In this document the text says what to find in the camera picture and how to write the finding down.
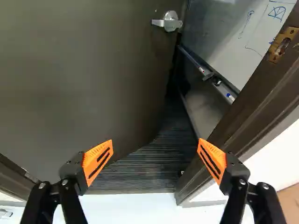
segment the ribbed floor mat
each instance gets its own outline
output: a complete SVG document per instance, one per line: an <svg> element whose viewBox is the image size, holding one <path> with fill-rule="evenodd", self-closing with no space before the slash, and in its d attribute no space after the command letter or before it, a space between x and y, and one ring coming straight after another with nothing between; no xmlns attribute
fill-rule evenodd
<svg viewBox="0 0 299 224"><path fill-rule="evenodd" d="M173 192L180 172L188 166L196 149L197 141L181 101L168 99L157 137L105 167L89 193Z"/></svg>

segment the door lever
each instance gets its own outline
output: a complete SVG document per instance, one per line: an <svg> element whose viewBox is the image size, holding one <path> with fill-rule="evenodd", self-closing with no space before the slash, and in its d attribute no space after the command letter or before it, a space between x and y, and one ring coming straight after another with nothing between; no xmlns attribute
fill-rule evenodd
<svg viewBox="0 0 299 224"><path fill-rule="evenodd" d="M181 28L183 22L178 20L178 14L175 11L168 11L165 13L162 20L151 20L151 24L158 27L164 27L166 32L172 32L177 28Z"/></svg>

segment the door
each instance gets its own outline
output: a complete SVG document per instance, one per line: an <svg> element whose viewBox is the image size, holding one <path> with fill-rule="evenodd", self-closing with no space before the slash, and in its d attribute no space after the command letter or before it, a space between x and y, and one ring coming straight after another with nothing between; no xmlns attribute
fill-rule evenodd
<svg viewBox="0 0 299 224"><path fill-rule="evenodd" d="M76 152L112 161L159 128L176 32L152 26L183 0L6 0L0 8L0 148L55 182Z"/></svg>

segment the marker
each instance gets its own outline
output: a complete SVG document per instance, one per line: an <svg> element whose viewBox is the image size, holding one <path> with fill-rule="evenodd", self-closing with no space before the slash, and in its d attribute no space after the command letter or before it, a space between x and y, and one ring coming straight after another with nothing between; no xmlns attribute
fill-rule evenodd
<svg viewBox="0 0 299 224"><path fill-rule="evenodd" d="M198 69L199 69L202 73L205 73L205 70L203 70L201 67L198 67Z"/></svg>
<svg viewBox="0 0 299 224"><path fill-rule="evenodd" d="M226 96L227 96L232 102L234 102L235 98L234 98L230 93L226 94Z"/></svg>

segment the screw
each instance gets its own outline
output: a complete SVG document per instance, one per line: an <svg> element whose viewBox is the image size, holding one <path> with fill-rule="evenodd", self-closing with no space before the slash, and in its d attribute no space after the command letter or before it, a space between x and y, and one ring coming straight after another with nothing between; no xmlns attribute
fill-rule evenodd
<svg viewBox="0 0 299 224"><path fill-rule="evenodd" d="M242 180L242 179L240 179L239 182L240 182L241 185L245 185L246 184L246 182L244 180Z"/></svg>
<svg viewBox="0 0 299 224"><path fill-rule="evenodd" d="M41 184L38 186L38 188L39 188L39 189L42 189L42 188L44 188L44 186L46 186L46 184L45 184L45 183L41 183Z"/></svg>
<svg viewBox="0 0 299 224"><path fill-rule="evenodd" d="M266 184L266 183L263 183L263 188L266 189L266 190L268 190L269 189L269 185Z"/></svg>
<svg viewBox="0 0 299 224"><path fill-rule="evenodd" d="M64 185L67 184L67 182L68 182L68 180L65 179L65 180L62 181L61 185L64 186Z"/></svg>

